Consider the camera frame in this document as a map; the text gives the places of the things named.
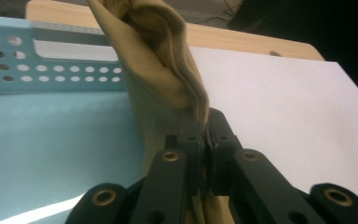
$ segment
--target beige cloth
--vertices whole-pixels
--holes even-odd
[[[123,68],[143,138],[146,174],[165,136],[176,134],[178,112],[191,109],[203,130],[207,125],[208,95],[186,43],[186,24],[161,0],[88,2]],[[189,201],[187,223],[233,223],[226,198]]]

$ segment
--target brass screw hole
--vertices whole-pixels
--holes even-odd
[[[336,203],[344,207],[349,207],[353,205],[351,197],[338,189],[325,189],[324,196],[330,202]]]
[[[243,153],[243,158],[247,161],[258,161],[258,156],[249,152]]]
[[[112,189],[102,189],[92,196],[92,202],[97,206],[107,206],[116,198],[116,192]]]
[[[165,161],[177,161],[179,159],[179,154],[176,152],[166,152],[162,155],[162,159]]]

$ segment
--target plastic crate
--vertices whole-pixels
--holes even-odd
[[[141,177],[117,55],[101,46],[99,29],[0,18],[0,221]]]

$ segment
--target dark background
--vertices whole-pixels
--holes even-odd
[[[0,16],[25,17],[29,0],[0,0]],[[312,44],[358,86],[358,1],[245,0],[231,30]]]

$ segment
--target white surface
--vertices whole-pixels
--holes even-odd
[[[36,208],[25,213],[21,213],[17,216],[7,218],[0,221],[0,224],[28,224],[40,220],[44,217],[54,216],[60,212],[72,209],[80,201],[84,194],[77,196],[73,199],[66,200],[60,203],[50,204],[41,208]]]
[[[358,195],[358,89],[337,63],[191,50],[243,147],[305,192],[329,182]]]
[[[60,58],[93,61],[118,61],[110,46],[80,45],[34,40],[36,53],[44,58]]]

